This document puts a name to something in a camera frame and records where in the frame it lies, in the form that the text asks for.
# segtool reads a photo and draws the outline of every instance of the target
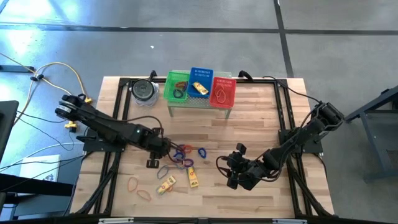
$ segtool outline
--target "concrete floor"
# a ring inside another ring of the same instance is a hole
[[[286,29],[398,30],[398,3],[393,0],[280,0]],[[10,0],[1,23],[73,24],[117,27],[199,27],[277,29],[272,0],[250,1],[78,1]],[[193,66],[252,76],[287,76],[279,34],[178,32],[70,32],[0,30],[0,52],[25,65],[59,61],[73,66],[88,94],[96,99],[105,75],[165,75]],[[305,79],[308,94],[332,102],[348,114],[381,91],[397,85],[397,35],[287,35],[294,77]],[[0,57],[0,64],[12,64]],[[72,93],[80,87],[71,71],[54,66],[45,71]],[[24,104],[30,84],[26,74],[0,74],[0,100]],[[63,92],[46,83],[37,87],[27,114],[56,120],[54,109]],[[62,124],[31,118],[60,142],[70,142]],[[13,129],[1,166],[55,141],[19,122]],[[398,179],[365,184],[364,174],[378,170],[361,123],[344,124],[323,140],[328,182],[335,212],[346,218],[398,222]],[[55,147],[40,155],[79,155]],[[65,166],[62,181],[73,183],[78,166]],[[7,170],[18,174],[19,168]],[[42,197],[43,208],[20,205],[19,214],[61,211],[68,197]]]

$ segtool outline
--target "wooden tabletop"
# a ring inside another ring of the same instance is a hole
[[[104,77],[97,109],[112,116],[120,77]],[[299,93],[306,93],[301,78],[288,79],[289,87]],[[289,180],[284,167],[280,178],[273,182],[259,182],[251,191],[226,186],[227,179],[216,169],[215,159],[227,156],[235,150],[236,143],[243,143],[248,149],[246,157],[255,159],[268,148],[279,145],[277,132],[279,120],[274,88],[267,84],[238,84],[235,105],[228,120],[224,111],[175,108],[174,118],[169,116],[167,101],[163,99],[163,84],[160,97],[153,107],[141,107],[131,101],[128,118],[143,115],[158,117],[165,129],[165,135],[179,144],[191,144],[207,150],[202,159],[196,151],[187,157],[195,161],[199,187],[190,188],[185,170],[178,170],[168,157],[160,160],[160,166],[169,165],[167,176],[173,175],[177,183],[172,192],[157,195],[155,192],[165,178],[158,180],[158,169],[147,169],[149,153],[128,146],[122,154],[118,180],[113,201],[112,216],[129,217],[228,217],[228,218],[272,218],[294,217]],[[281,92],[285,108],[284,94]],[[308,99],[290,93],[296,126],[300,126],[310,111]],[[122,115],[124,98],[121,102]],[[148,127],[158,127],[152,119],[135,121]],[[104,153],[94,152],[83,161],[73,198],[71,212],[77,211],[89,199],[98,186]],[[303,155],[307,184],[319,202],[333,213],[325,171],[314,155]],[[136,192],[127,191],[130,177],[139,180],[138,190],[150,193],[150,202],[140,198]],[[300,207],[304,212],[302,193],[298,188]],[[105,190],[101,209],[106,205],[108,188]]]

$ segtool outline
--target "yellow box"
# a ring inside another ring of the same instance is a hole
[[[166,190],[173,186],[176,183],[175,178],[171,175],[170,177],[167,178],[167,180],[165,182],[163,182],[162,185],[158,186],[158,188],[156,189],[156,192],[160,195],[164,194],[166,192]]]
[[[193,168],[193,166],[191,166],[187,169],[187,174],[188,174],[189,184],[190,184],[191,188],[198,187],[199,182],[198,182],[198,178],[197,178],[197,175],[195,173],[195,169]]]

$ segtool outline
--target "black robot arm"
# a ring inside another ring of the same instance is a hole
[[[217,158],[217,160],[227,161],[229,169],[219,167],[219,170],[226,172],[228,187],[236,189],[239,184],[244,189],[251,190],[260,180],[275,181],[284,163],[295,149],[304,146],[315,135],[319,136],[317,139],[320,140],[329,131],[336,130],[343,123],[344,118],[344,115],[332,104],[322,102],[314,107],[310,115],[311,120],[305,126],[291,130],[289,139],[285,143],[268,149],[255,160],[243,157],[246,147],[240,143],[236,147],[237,152],[232,152],[228,157]]]
[[[94,146],[109,146],[100,147],[102,149],[124,149],[126,144],[133,145],[150,152],[147,167],[159,167],[157,159],[170,152],[170,139],[163,137],[162,127],[150,129],[141,124],[116,120],[86,103],[84,97],[64,95],[55,109],[57,116],[70,121],[80,121],[95,132],[92,136],[78,136],[77,139]]]

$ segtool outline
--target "metal table leg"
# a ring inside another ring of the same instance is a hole
[[[229,114],[231,113],[232,109],[225,110],[225,119],[229,118]]]
[[[169,109],[170,117],[174,117],[173,108],[171,106],[167,106],[167,108]]]

